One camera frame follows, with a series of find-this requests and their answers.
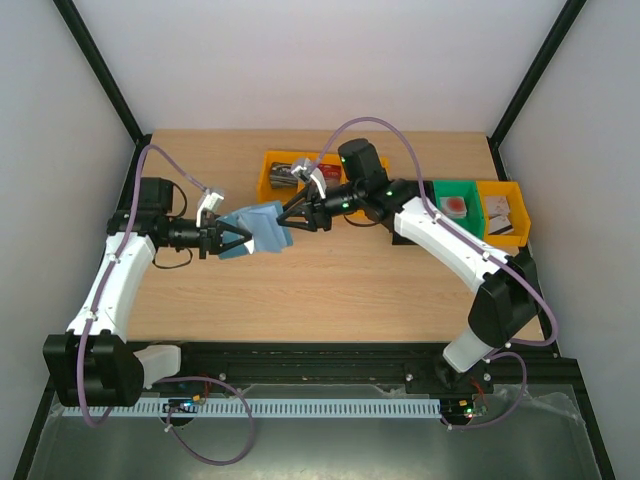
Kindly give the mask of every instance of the white wall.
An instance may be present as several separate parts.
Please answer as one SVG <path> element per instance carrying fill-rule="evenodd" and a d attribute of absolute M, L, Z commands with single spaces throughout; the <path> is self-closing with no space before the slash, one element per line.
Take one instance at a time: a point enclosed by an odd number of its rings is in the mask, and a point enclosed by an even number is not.
<path fill-rule="evenodd" d="M 564 0 L 76 4 L 144 131 L 377 115 L 490 133 Z"/>
<path fill-rule="evenodd" d="M 133 151 L 53 2 L 0 8 L 0 478 L 11 478 L 95 275 Z"/>
<path fill-rule="evenodd" d="M 634 0 L 587 2 L 502 149 L 620 479 L 640 468 L 639 16 Z"/>

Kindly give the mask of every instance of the wooden table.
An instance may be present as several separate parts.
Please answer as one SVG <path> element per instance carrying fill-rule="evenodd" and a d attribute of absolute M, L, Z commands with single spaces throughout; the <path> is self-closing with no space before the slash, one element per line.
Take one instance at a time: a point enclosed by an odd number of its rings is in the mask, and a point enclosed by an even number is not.
<path fill-rule="evenodd" d="M 220 186 L 219 213 L 256 203 L 268 149 L 319 151 L 331 132 L 161 130 L 153 143 L 195 178 Z M 368 138 L 390 159 L 391 177 L 415 178 L 402 144 L 387 132 L 347 132 L 334 145 Z M 480 133 L 408 133 L 427 178 L 495 179 Z M 200 192 L 155 152 L 144 174 L 180 184 L 193 218 Z M 176 195 L 174 211 L 181 208 Z M 466 326 L 473 295 L 447 267 L 417 246 L 391 246 L 383 227 L 334 220 L 330 232 L 293 231 L 281 254 L 231 260 L 194 259 L 188 267 L 150 267 L 136 297 L 132 340 L 427 342 L 455 338 Z M 158 262 L 184 259 L 163 249 Z M 521 337 L 542 338 L 537 321 Z"/>

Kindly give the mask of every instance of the black metal frame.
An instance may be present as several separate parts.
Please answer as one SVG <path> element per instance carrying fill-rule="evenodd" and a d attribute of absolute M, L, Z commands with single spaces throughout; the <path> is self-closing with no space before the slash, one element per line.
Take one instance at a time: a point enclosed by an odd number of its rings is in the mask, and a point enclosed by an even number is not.
<path fill-rule="evenodd" d="M 151 135 L 144 135 L 140 130 L 73 1 L 53 0 L 53 2 L 136 145 L 118 203 L 120 208 L 131 196 L 136 162 L 142 148 L 151 141 Z M 493 135 L 487 138 L 500 180 L 507 180 L 507 174 L 500 158 L 499 147 L 585 3 L 586 0 L 568 0 L 565 3 Z M 548 337 L 549 321 L 544 315 L 540 315 L 540 321 L 543 333 Z M 144 348 L 146 345 L 146 343 L 137 343 L 135 347 Z M 227 380 L 234 384 L 407 383 L 408 369 L 420 371 L 425 358 L 441 352 L 444 346 L 441 343 L 227 344 L 210 342 L 181 342 L 181 345 L 184 352 L 183 373 L 204 372 L 209 375 L 225 373 Z M 577 361 L 560 357 L 555 343 L 550 349 L 518 347 L 514 350 L 521 353 L 527 362 L 529 383 L 568 384 L 573 387 L 578 407 L 586 422 L 600 473 L 605 479 L 614 478 Z M 520 366 L 515 361 L 507 359 L 495 362 L 490 369 L 495 383 L 521 381 Z M 410 389 L 422 388 L 419 383 L 414 385 L 407 383 L 407 386 Z M 167 388 L 170 387 L 167 385 L 158 387 L 160 391 Z M 16 480 L 26 479 L 28 476 L 53 399 L 54 390 L 48 384 L 20 458 L 14 476 Z"/>

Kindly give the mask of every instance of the black cable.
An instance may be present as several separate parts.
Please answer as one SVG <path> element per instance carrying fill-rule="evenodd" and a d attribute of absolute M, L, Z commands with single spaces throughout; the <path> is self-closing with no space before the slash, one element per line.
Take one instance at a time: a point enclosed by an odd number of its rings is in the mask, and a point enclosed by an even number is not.
<path fill-rule="evenodd" d="M 344 219 L 347 221 L 347 223 L 349 225 L 353 225 L 354 227 L 375 227 L 376 225 L 380 225 L 380 222 L 373 222 L 373 223 L 356 223 L 352 220 L 349 220 L 349 217 L 347 217 L 346 215 L 343 215 Z"/>
<path fill-rule="evenodd" d="M 151 263 L 153 263 L 153 266 L 156 268 L 159 268 L 160 270 L 174 270 L 176 268 L 180 268 L 180 267 L 186 267 L 187 265 L 189 265 L 191 263 L 191 260 L 193 260 L 193 252 L 191 251 L 190 248 L 186 248 L 185 249 L 187 252 L 189 252 L 189 260 L 187 260 L 186 262 L 182 262 L 179 263 L 177 265 L 158 265 L 156 263 L 156 257 L 155 255 L 153 256 L 153 260 L 151 261 Z"/>
<path fill-rule="evenodd" d="M 182 195 L 182 199 L 184 200 L 184 205 L 182 206 L 182 210 L 180 210 L 180 213 L 178 213 L 177 215 L 169 215 L 169 218 L 181 218 L 185 213 L 187 213 L 187 206 L 189 205 L 189 202 L 187 201 L 187 194 L 184 193 L 184 190 L 182 190 L 182 187 L 180 187 L 180 185 L 178 185 L 175 182 L 171 182 L 171 184 L 178 189 L 178 191 L 180 192 L 180 194 Z"/>

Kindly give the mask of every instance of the metal grille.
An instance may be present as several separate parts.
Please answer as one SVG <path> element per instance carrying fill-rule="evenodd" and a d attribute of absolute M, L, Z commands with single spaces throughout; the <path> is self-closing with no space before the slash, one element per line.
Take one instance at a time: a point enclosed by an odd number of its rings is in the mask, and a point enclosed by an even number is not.
<path fill-rule="evenodd" d="M 112 417 L 156 417 L 169 409 L 168 398 L 141 398 L 133 407 L 115 407 Z M 255 418 L 439 418 L 440 401 L 429 399 L 248 399 Z M 239 418 L 245 417 L 244 405 L 237 398 L 210 398 L 204 405 L 185 407 L 175 416 Z M 104 407 L 89 411 L 99 416 Z M 63 416 L 81 416 L 80 407 L 66 408 Z"/>

